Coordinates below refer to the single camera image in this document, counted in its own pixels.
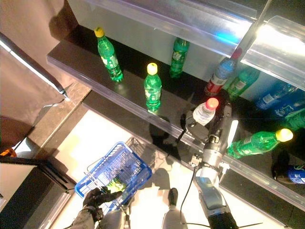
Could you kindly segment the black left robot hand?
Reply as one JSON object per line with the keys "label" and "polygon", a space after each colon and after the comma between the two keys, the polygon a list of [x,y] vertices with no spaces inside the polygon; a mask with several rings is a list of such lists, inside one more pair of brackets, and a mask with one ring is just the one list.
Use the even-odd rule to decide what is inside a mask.
{"label": "black left robot hand", "polygon": [[96,209],[101,204],[111,202],[122,195],[122,191],[111,192],[107,187],[95,188],[87,193],[83,201],[83,209]]}

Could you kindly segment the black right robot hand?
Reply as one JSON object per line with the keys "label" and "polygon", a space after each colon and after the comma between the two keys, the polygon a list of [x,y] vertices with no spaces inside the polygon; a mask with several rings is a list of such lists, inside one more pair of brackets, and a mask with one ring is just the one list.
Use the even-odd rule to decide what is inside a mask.
{"label": "black right robot hand", "polygon": [[222,91],[217,96],[207,97],[181,116],[181,136],[195,145],[203,145],[213,135],[228,145],[231,123],[232,103],[229,93]]}

